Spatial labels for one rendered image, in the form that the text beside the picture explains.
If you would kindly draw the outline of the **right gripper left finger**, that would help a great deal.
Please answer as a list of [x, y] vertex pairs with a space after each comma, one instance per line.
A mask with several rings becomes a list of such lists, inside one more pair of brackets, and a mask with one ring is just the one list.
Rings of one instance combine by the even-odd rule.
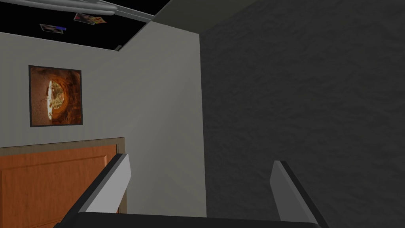
[[131, 178], [128, 154], [116, 154], [64, 216], [80, 212], [116, 213]]

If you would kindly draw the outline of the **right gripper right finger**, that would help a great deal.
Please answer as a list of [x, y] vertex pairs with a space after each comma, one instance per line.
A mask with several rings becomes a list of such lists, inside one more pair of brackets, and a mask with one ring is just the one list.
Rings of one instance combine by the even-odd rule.
[[328, 225], [286, 161], [274, 161], [269, 182], [282, 222], [294, 226]]

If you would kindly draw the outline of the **black refrigerator with magnets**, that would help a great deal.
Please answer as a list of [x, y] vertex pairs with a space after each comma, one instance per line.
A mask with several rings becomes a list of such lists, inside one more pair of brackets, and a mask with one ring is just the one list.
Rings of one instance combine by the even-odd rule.
[[117, 7], [103, 15], [103, 23], [89, 21], [91, 14], [34, 8], [0, 1], [0, 32], [54, 40], [108, 50], [120, 50], [170, 0], [75, 0]]

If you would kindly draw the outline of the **framed orange cave picture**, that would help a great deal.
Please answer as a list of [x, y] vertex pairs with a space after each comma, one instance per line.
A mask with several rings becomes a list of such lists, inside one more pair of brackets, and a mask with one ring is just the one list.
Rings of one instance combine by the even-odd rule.
[[30, 127], [83, 124], [82, 71], [28, 66]]

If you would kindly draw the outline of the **orange wooden door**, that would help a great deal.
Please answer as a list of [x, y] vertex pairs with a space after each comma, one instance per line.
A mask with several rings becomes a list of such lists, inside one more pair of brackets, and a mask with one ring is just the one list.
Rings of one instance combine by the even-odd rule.
[[0, 228], [53, 228], [116, 154], [112, 144], [0, 157]]

